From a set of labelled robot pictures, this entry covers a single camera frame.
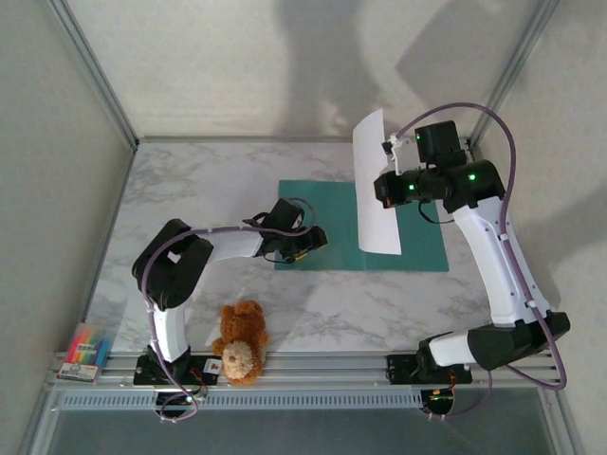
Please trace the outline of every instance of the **highlighter pen box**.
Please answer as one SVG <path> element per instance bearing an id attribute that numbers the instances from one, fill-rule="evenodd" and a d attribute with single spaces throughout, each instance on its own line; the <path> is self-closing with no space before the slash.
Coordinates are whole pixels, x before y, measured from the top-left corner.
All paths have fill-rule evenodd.
<path id="1" fill-rule="evenodd" d="M 112 338 L 100 327 L 79 324 L 57 378 L 94 383 L 105 366 Z"/>

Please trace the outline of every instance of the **teal cutting mat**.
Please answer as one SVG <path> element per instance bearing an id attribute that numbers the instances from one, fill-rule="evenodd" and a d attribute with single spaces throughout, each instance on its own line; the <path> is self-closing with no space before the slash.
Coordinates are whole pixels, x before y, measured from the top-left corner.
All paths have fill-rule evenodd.
<path id="1" fill-rule="evenodd" d="M 395 256 L 359 249 L 354 183 L 281 180 L 278 193 L 280 197 L 302 197 L 314 206 L 316 224 L 326 232 L 329 245 L 295 264 L 275 264 L 276 270 L 449 271 L 440 226 L 424 221 L 415 204 L 396 209 L 402 255 Z M 438 219 L 435 204 L 425 205 L 424 211 Z M 309 221 L 306 212 L 304 223 Z"/>

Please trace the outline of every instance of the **white marble table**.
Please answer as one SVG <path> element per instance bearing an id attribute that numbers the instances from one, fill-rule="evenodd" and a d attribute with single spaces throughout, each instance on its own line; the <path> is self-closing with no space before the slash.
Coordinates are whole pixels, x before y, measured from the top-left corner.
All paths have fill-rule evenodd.
<path id="1" fill-rule="evenodd" d="M 149 329 L 131 265 L 166 221 L 234 225 L 271 209 L 281 179 L 353 178 L 346 143 L 142 144 L 87 321 L 117 331 L 113 351 L 143 350 Z M 218 335 L 221 306 L 239 299 L 264 307 L 271 351 L 414 349 L 424 337 L 485 323 L 487 295 L 468 245 L 455 225 L 442 229 L 448 273 L 275 272 L 261 259 L 212 264 L 189 301 L 187 338 L 205 349 Z"/>

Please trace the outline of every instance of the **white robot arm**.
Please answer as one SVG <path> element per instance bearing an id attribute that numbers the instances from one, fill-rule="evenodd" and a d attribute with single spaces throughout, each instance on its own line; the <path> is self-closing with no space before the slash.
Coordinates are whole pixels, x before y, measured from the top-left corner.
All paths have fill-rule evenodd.
<path id="1" fill-rule="evenodd" d="M 386 209 L 443 201 L 472 250 L 487 289 L 492 321 L 421 341 L 416 356 L 421 380 L 432 382 L 436 372 L 459 364 L 477 363 L 490 371 L 543 350 L 547 339 L 537 316 L 554 339 L 570 329 L 569 319 L 551 310 L 535 284 L 507 214 L 503 232 L 505 190 L 495 167 L 486 160 L 467 162 L 452 121 L 418 128 L 415 137 L 425 169 L 384 173 L 375 182 L 376 198 Z M 391 143 L 383 148 L 389 153 Z"/>
<path id="2" fill-rule="evenodd" d="M 237 257 L 265 257 L 280 253 L 291 264 L 327 244 L 324 231 L 302 227 L 301 199 L 279 199 L 270 213 L 244 220 L 250 227 L 191 229 L 183 221 L 169 221 L 133 264 L 138 288 L 147 294 L 153 317 L 148 355 L 163 359 L 175 376 L 183 374 L 190 347 L 185 338 L 185 302 L 207 264 Z"/>

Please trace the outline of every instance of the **teddy bear face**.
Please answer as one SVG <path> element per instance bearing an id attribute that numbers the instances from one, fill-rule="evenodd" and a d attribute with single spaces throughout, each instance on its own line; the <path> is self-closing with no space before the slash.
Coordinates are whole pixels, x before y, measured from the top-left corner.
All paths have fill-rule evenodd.
<path id="1" fill-rule="evenodd" d="M 245 341 L 233 341 L 222 354 L 224 374 L 231 379 L 242 379 L 253 369 L 253 351 Z"/>

